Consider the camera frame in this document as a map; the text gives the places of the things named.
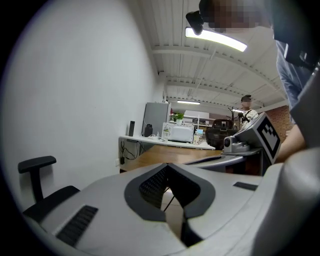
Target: refrigerator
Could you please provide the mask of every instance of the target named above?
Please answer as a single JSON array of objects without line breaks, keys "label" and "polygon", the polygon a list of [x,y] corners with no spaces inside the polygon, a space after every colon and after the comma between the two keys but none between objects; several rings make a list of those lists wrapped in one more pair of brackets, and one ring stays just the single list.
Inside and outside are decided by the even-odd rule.
[{"label": "refrigerator", "polygon": [[142,124],[141,134],[145,133],[146,125],[152,125],[152,134],[162,134],[162,127],[164,123],[170,121],[171,103],[155,103],[147,102],[145,105],[144,118]]}]

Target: chair armrest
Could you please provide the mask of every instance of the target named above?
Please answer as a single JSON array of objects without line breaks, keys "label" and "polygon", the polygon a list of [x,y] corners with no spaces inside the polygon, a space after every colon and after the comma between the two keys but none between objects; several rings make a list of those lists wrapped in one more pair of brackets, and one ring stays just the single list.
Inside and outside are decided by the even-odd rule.
[{"label": "chair armrest", "polygon": [[39,170],[41,167],[49,166],[56,163],[57,160],[51,155],[37,157],[18,163],[18,171],[20,174]]}]

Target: ceiling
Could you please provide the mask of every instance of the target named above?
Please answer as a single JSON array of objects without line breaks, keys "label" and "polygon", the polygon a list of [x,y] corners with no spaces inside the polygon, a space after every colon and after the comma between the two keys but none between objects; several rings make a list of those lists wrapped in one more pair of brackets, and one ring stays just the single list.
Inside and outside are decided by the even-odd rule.
[{"label": "ceiling", "polygon": [[188,12],[200,0],[138,0],[158,72],[166,74],[167,100],[200,101],[186,106],[221,114],[240,108],[241,97],[252,95],[252,107],[286,104],[276,69],[277,49],[270,28],[256,27],[231,36],[245,44],[240,52],[223,44],[185,37]]}]

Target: electrical outlet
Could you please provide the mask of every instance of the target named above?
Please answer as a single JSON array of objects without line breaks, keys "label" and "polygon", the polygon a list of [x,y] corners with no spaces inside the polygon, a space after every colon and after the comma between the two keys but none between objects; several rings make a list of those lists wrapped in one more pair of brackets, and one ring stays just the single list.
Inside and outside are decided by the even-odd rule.
[{"label": "electrical outlet", "polygon": [[119,160],[119,158],[117,158],[116,160],[115,160],[115,166],[117,167],[117,166],[119,166],[120,165],[120,160]]}]

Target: microwave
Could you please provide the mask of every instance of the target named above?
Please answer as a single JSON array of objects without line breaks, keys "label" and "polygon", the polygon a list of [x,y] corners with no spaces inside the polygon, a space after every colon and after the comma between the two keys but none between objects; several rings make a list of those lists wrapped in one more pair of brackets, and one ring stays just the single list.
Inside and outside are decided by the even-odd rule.
[{"label": "microwave", "polygon": [[193,142],[194,139],[194,125],[193,124],[176,124],[170,122],[164,122],[162,126],[162,137],[164,137],[164,131],[169,131],[169,141],[177,142]]}]

